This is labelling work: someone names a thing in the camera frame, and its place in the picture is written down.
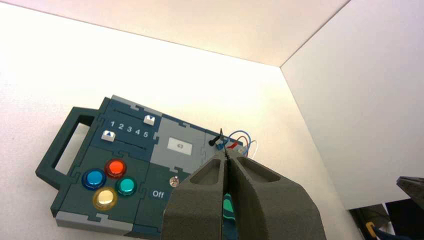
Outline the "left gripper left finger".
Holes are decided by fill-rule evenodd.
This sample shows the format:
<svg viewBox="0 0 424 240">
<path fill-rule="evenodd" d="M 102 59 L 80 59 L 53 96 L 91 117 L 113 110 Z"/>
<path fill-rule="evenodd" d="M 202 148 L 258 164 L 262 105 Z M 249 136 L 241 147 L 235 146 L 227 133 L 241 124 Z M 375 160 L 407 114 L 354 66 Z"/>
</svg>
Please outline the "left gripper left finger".
<svg viewBox="0 0 424 240">
<path fill-rule="evenodd" d="M 219 151 L 171 193 L 163 213 L 162 240 L 220 240 L 228 188 L 225 151 Z"/>
</svg>

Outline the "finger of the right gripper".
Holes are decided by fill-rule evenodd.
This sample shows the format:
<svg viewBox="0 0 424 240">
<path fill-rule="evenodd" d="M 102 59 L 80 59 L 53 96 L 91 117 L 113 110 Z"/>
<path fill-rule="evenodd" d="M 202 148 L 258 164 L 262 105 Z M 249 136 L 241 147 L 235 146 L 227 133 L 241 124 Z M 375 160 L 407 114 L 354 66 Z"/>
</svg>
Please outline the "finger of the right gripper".
<svg viewBox="0 0 424 240">
<path fill-rule="evenodd" d="M 400 187 L 421 209 L 424 209 L 424 179 L 400 176 L 396 185 Z"/>
</svg>

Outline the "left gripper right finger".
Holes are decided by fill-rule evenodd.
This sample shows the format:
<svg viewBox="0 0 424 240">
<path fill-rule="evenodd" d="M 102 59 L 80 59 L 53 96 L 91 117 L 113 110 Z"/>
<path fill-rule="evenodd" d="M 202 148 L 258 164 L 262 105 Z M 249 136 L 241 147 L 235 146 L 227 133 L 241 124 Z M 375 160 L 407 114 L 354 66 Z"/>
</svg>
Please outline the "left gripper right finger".
<svg viewBox="0 0 424 240">
<path fill-rule="evenodd" d="M 227 152 L 228 191 L 240 240 L 324 240 L 320 212 L 298 183 Z"/>
</svg>

